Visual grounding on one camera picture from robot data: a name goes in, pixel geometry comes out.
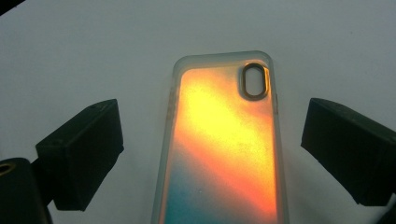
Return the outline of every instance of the transparent phone case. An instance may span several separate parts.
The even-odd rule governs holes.
[[[249,95],[247,68],[264,88]],[[174,68],[152,223],[288,223],[271,58],[188,56]]]

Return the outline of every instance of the white surface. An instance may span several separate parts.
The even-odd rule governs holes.
[[[290,223],[375,223],[300,147],[308,102],[347,105],[396,130],[394,1],[44,1],[0,17],[0,159],[85,106],[117,98],[125,151],[86,212],[54,223],[149,223],[172,68],[258,49],[275,62]]]

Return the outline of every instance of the camera cutout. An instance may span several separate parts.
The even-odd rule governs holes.
[[[15,168],[14,163],[0,164],[0,176],[6,175],[7,173],[11,172],[14,168]]]
[[[265,70],[258,63],[246,65],[242,71],[242,92],[249,100],[260,100],[267,93]]]

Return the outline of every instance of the orange gradient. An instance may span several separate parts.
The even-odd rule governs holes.
[[[235,68],[229,69],[185,72],[174,129],[182,147],[172,153],[189,154],[234,197],[276,220],[271,92],[260,101],[244,99],[237,77],[227,76]]]

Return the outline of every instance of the iridescent phone case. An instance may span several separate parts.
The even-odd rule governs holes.
[[[262,71],[250,95],[246,71]],[[288,223],[271,58],[188,56],[174,68],[152,223]]]

